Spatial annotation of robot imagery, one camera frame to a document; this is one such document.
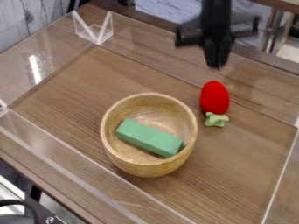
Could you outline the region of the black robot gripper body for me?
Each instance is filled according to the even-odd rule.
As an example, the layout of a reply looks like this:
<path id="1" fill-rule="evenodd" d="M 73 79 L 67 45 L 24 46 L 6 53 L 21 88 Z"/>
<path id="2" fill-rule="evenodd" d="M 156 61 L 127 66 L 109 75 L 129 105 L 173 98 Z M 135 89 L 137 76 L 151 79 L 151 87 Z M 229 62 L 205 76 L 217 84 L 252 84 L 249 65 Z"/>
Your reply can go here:
<path id="1" fill-rule="evenodd" d="M 257 35 L 260 16 L 233 16 L 231 19 L 235 39 Z M 175 28 L 175 46 L 201 44 L 201 18 L 195 17 Z"/>

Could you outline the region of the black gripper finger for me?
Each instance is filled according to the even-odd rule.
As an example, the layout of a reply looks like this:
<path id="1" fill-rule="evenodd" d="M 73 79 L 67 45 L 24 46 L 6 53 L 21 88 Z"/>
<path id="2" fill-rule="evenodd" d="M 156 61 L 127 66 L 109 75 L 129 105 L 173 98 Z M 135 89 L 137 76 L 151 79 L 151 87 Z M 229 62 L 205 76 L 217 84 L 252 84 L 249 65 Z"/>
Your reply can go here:
<path id="1" fill-rule="evenodd" d="M 224 38 L 217 46 L 217 69 L 221 69 L 229 59 L 231 48 L 235 44 L 233 38 Z"/>
<path id="2" fill-rule="evenodd" d="M 213 41 L 209 38 L 205 38 L 203 40 L 203 51 L 204 51 L 204 57 L 207 61 L 207 65 L 211 68 L 217 68 L 219 63 L 217 63 L 217 47 L 213 43 Z"/>

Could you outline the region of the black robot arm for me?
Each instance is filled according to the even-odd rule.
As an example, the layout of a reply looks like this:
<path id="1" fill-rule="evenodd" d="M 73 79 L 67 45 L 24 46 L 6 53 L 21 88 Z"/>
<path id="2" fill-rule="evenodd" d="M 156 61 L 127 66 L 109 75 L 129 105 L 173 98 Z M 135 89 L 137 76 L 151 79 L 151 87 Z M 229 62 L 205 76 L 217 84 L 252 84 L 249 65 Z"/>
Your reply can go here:
<path id="1" fill-rule="evenodd" d="M 221 69 L 229 59 L 236 38 L 257 35 L 257 15 L 232 12 L 231 0 L 201 0 L 200 15 L 175 28 L 175 46 L 197 45 L 207 66 Z"/>

